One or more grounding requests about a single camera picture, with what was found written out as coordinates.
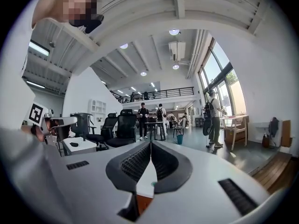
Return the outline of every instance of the balcony railing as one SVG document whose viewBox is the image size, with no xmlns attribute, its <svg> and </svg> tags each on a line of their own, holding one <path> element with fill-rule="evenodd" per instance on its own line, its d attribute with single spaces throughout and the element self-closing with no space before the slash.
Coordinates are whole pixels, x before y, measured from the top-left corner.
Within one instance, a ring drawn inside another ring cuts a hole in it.
<svg viewBox="0 0 299 224">
<path fill-rule="evenodd" d="M 186 87 L 186 88 L 179 88 L 179 89 L 171 89 L 171 90 L 164 90 L 164 91 L 154 91 L 154 92 L 144 92 L 142 94 L 135 94 L 133 96 L 120 96 L 111 91 L 114 97 L 122 104 L 130 103 L 135 101 L 142 101 L 142 100 L 150 100 L 150 99 L 161 99 L 161 98 L 171 98 L 177 96 L 186 96 L 186 95 L 194 95 L 194 87 Z"/>
</svg>

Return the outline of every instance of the floor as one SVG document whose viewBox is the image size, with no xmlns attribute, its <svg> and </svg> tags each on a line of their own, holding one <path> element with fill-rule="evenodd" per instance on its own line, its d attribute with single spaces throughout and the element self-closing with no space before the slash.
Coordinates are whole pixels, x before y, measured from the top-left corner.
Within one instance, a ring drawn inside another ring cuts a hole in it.
<svg viewBox="0 0 299 224">
<path fill-rule="evenodd" d="M 170 129 L 169 135 L 166 136 L 166 142 L 177 144 L 176 135 L 174 138 L 172 135 L 173 130 Z M 234 150 L 231 152 L 231 145 L 226 145 L 223 140 L 222 130 L 220 130 L 219 137 L 219 142 L 224 144 L 222 148 L 214 149 L 213 145 L 210 149 L 206 148 L 206 144 L 208 142 L 208 137 L 203 135 L 202 128 L 190 127 L 185 129 L 182 144 L 183 146 L 217 155 L 228 162 L 231 162 L 237 168 L 249 175 L 254 175 L 256 172 L 258 172 L 271 160 L 271 158 L 274 157 L 278 151 L 278 148 L 264 148 L 260 143 L 248 141 L 246 147 L 242 142 L 236 143 Z"/>
</svg>

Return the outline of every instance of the chair headrest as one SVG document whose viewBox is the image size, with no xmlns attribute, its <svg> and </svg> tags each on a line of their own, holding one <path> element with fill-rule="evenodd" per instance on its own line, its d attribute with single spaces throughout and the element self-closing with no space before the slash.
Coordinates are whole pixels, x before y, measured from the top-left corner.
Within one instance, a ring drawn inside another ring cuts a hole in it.
<svg viewBox="0 0 299 224">
<path fill-rule="evenodd" d="M 109 118 L 116 117 L 116 113 L 110 113 L 110 114 L 108 114 L 108 117 Z"/>
<path fill-rule="evenodd" d="M 130 115 L 133 114 L 133 110 L 122 110 L 121 115 Z"/>
</svg>

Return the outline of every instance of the white ceiling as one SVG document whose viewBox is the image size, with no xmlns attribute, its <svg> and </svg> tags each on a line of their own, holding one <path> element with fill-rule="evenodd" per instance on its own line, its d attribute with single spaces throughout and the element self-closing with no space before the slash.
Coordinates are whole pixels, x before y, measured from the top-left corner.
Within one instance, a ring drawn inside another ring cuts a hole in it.
<svg viewBox="0 0 299 224">
<path fill-rule="evenodd" d="M 43 57 L 29 50 L 24 77 L 64 93 L 72 73 L 92 66 L 108 86 L 132 78 L 141 71 L 148 74 L 172 69 L 168 42 L 186 42 L 186 61 L 190 61 L 197 29 L 223 29 L 251 36 L 262 20 L 256 15 L 264 0 L 103 0 L 99 11 L 103 24 L 91 34 L 84 28 L 39 22 L 32 40 L 50 49 Z M 182 34 L 171 36 L 168 30 L 179 28 Z M 128 43 L 126 50 L 119 46 Z M 195 72 L 199 60 L 190 72 Z"/>
</svg>

